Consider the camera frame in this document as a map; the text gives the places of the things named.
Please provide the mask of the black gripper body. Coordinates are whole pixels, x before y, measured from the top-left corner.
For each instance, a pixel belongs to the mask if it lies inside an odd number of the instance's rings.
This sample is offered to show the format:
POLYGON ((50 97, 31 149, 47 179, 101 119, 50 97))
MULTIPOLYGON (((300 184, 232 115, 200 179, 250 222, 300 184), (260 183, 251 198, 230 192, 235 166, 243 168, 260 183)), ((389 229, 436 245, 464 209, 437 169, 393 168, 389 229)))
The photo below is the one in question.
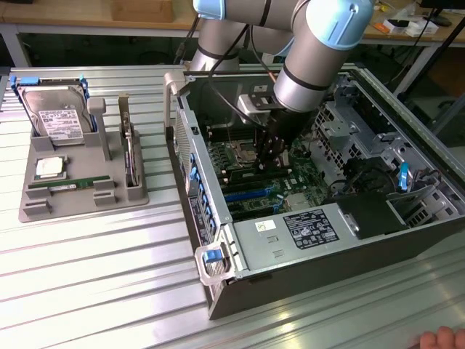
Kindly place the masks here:
POLYGON ((275 109, 267 122, 267 137, 273 142, 283 141, 292 145, 302 133, 312 116, 311 112, 294 112, 289 109, 275 109))

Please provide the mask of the person's hand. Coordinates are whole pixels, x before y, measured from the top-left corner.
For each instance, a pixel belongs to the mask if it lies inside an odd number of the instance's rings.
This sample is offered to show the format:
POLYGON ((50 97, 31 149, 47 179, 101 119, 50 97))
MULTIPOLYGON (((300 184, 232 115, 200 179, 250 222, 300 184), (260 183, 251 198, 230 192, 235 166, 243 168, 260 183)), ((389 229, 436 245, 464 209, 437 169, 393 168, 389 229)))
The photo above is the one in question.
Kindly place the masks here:
POLYGON ((420 349, 464 349, 465 330, 453 331, 450 327, 441 326, 436 332, 425 332, 419 341, 420 349))

